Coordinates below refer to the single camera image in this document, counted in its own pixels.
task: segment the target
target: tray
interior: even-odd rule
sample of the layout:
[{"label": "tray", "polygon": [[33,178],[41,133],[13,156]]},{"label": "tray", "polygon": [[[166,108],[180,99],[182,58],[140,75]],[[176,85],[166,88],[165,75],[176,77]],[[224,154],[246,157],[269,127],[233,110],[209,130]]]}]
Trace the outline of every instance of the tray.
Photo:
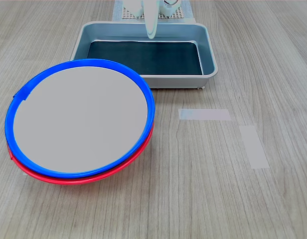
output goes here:
[{"label": "tray", "polygon": [[199,23],[159,23],[148,39],[144,23],[94,21],[79,34],[71,60],[100,58],[138,72],[150,88],[203,88],[217,71],[208,31]]}]

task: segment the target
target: red rim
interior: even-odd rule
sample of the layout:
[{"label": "red rim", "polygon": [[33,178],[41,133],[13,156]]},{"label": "red rim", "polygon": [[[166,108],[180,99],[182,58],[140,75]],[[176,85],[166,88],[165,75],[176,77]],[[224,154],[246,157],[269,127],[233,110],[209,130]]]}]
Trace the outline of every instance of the red rim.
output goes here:
[{"label": "red rim", "polygon": [[145,139],[144,143],[140,146],[140,148],[130,157],[128,158],[126,161],[124,161],[123,163],[119,164],[118,166],[104,172],[104,173],[100,173],[94,176],[90,176],[90,177],[85,177],[85,178],[78,178],[78,179],[63,179],[63,178],[52,178],[52,177],[48,177],[45,175],[41,175],[35,171],[32,171],[30,169],[28,169],[27,167],[25,167],[23,164],[21,164],[12,154],[9,146],[7,145],[7,149],[8,149],[8,153],[10,155],[10,158],[15,162],[15,164],[26,174],[28,174],[29,176],[36,178],[40,181],[46,182],[46,183],[52,183],[52,184],[59,184],[59,185],[79,185],[79,184],[86,184],[86,183],[92,183],[92,182],[96,182],[99,180],[102,180],[104,178],[107,178],[115,173],[118,173],[119,171],[123,170],[124,168],[126,168],[128,165],[130,165],[136,158],[139,157],[139,155],[144,151],[144,149],[146,148],[146,146],[148,145],[152,135],[153,135],[153,130],[154,130],[154,124],[149,132],[149,135],[147,136],[147,138]]}]

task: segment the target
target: wooden table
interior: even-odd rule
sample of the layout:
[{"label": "wooden table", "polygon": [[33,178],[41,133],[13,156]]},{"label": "wooden table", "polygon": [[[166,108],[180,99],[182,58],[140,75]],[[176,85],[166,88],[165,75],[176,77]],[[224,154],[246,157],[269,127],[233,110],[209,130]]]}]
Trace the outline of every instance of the wooden table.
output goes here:
[{"label": "wooden table", "polygon": [[[307,1],[192,1],[219,73],[204,90],[153,90],[155,130],[128,168],[48,185],[10,160],[4,119],[29,79],[70,59],[114,1],[0,1],[0,239],[307,239]],[[228,109],[232,121],[179,120]],[[252,169],[254,125],[270,168]]]}]

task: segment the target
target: blue plate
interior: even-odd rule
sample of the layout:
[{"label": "blue plate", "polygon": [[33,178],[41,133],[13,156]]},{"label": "blue plate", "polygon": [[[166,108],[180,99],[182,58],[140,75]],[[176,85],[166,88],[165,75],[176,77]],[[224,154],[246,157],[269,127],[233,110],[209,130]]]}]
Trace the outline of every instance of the blue plate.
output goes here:
[{"label": "blue plate", "polygon": [[[144,128],[144,131],[137,141],[137,143],[130,149],[129,152],[127,152],[123,157],[119,158],[117,161],[106,165],[104,167],[87,171],[87,172],[79,172],[79,173],[63,173],[63,172],[57,172],[57,171],[52,171],[46,168],[43,168],[37,164],[35,164],[33,161],[31,161],[29,158],[27,158],[20,148],[18,147],[14,132],[13,132],[13,125],[14,125],[14,118],[16,111],[21,104],[22,101],[25,101],[31,91],[45,78],[48,76],[59,72],[63,71],[66,69],[70,68],[75,68],[75,67],[102,67],[102,68],[107,68],[111,69],[117,72],[120,72],[133,80],[139,88],[142,90],[146,102],[147,102],[147,107],[148,107],[148,114],[147,114],[147,122]],[[155,114],[155,105],[154,105],[154,97],[153,94],[148,86],[148,84],[143,80],[143,78],[133,71],[132,69],[128,68],[127,66],[124,66],[120,63],[113,62],[113,61],[108,61],[108,60],[103,60],[103,59],[81,59],[81,60],[75,60],[75,61],[69,61],[69,62],[64,62],[59,65],[53,66],[42,73],[38,74],[35,76],[33,79],[31,79],[29,82],[27,82],[13,97],[13,101],[11,102],[9,109],[7,111],[6,115],[6,120],[5,120],[5,136],[7,143],[10,147],[10,150],[12,151],[13,155],[27,168],[46,175],[50,177],[55,177],[55,178],[81,178],[81,177],[88,177],[92,176],[95,174],[99,174],[102,172],[105,172],[118,164],[122,163],[126,159],[128,159],[133,153],[136,152],[136,150],[143,144],[144,140],[146,137],[149,135],[149,132],[151,130],[151,127],[154,122],[154,114]]]}]

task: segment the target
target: stacked plates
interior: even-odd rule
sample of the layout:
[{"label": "stacked plates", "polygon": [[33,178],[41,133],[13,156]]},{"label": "stacked plates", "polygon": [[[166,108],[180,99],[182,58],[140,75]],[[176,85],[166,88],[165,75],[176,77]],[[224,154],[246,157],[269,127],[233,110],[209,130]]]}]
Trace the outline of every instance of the stacked plates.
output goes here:
[{"label": "stacked plates", "polygon": [[82,59],[51,67],[14,96],[5,121],[11,159],[44,182],[101,180],[131,164],[154,128],[154,98],[139,74]]}]

